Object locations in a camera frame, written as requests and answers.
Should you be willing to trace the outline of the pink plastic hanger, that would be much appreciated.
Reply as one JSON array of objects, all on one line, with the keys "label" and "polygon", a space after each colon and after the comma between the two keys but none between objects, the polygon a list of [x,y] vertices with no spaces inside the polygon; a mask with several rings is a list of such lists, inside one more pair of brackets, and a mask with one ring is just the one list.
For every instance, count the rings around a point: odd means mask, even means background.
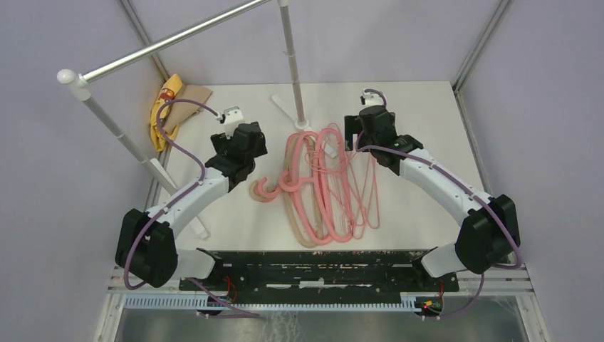
[{"label": "pink plastic hanger", "polygon": [[[326,137],[334,135],[337,140],[338,149],[336,156],[340,167],[337,170],[331,170],[325,166],[325,154],[328,146]],[[306,148],[308,155],[308,164],[311,166],[312,175],[310,177],[300,177],[298,174],[298,162],[302,147]],[[353,238],[355,219],[352,217],[351,192],[348,182],[347,167],[349,166],[347,155],[345,153],[345,141],[339,130],[327,127],[319,133],[304,131],[302,133],[292,134],[286,143],[286,155],[284,158],[283,172],[278,179],[278,188],[287,192],[284,198],[292,202],[300,217],[306,234],[311,239],[306,241],[297,227],[293,228],[297,240],[307,248],[313,248],[317,245],[326,245],[331,241],[340,243],[348,242]],[[336,175],[340,181],[340,187],[343,196],[338,198],[338,203],[343,207],[343,214],[346,218],[346,234],[339,235],[336,231],[333,221],[333,210],[331,207],[332,191],[328,184],[328,176]],[[315,200],[313,207],[315,213],[319,213],[317,219],[318,229],[314,230],[310,225],[303,207],[300,189],[306,183],[313,186]]]},{"label": "pink plastic hanger", "polygon": [[[301,153],[301,160],[300,160],[300,164],[299,164],[300,177],[310,177],[312,175],[312,169],[311,169],[310,165],[306,162],[305,157],[306,157],[306,150],[304,150]],[[330,148],[330,146],[327,148],[327,154],[325,156],[325,161],[326,161],[327,165],[331,165],[335,161],[335,151],[332,148]],[[307,216],[308,216],[310,222],[312,224],[314,224],[315,220],[314,220],[313,210],[312,210],[312,194],[311,194],[310,184],[306,183],[304,186],[302,186],[301,198],[305,204],[305,207],[307,210]]]}]

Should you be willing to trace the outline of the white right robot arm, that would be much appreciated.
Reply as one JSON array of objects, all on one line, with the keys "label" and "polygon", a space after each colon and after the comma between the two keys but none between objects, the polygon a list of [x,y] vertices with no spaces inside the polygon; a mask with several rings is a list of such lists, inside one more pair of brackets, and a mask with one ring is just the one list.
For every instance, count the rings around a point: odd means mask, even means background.
[{"label": "white right robot arm", "polygon": [[470,271],[482,274],[492,267],[514,269],[521,261],[505,263],[521,245],[516,205],[506,196],[494,197],[459,180],[437,162],[411,135],[400,135],[395,114],[384,105],[370,105],[344,118],[347,150],[370,152],[377,163],[418,186],[439,203],[459,225],[455,242],[420,257],[411,272],[413,285],[429,291],[445,274]]}]

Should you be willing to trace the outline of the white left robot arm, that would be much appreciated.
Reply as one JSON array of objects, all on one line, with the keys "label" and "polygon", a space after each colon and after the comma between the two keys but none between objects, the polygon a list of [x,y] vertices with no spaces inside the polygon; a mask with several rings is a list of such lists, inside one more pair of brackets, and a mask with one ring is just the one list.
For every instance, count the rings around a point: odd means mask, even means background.
[{"label": "white left robot arm", "polygon": [[255,169],[255,159],[267,149],[258,122],[240,123],[231,137],[222,133],[210,140],[216,154],[200,176],[166,203],[145,212],[131,209],[123,217],[115,263],[124,270],[127,289],[135,289],[130,275],[154,288],[179,278],[196,278],[209,290],[222,285],[224,271],[215,265],[217,258],[200,248],[179,250],[176,237],[206,207],[245,181]]}]

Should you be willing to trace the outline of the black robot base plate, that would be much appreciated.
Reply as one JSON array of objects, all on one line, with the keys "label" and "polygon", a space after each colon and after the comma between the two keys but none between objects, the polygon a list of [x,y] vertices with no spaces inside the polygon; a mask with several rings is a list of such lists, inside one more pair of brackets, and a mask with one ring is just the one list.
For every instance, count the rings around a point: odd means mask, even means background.
[{"label": "black robot base plate", "polygon": [[200,284],[235,304],[398,304],[401,293],[458,292],[457,275],[432,278],[423,250],[215,252]]}]

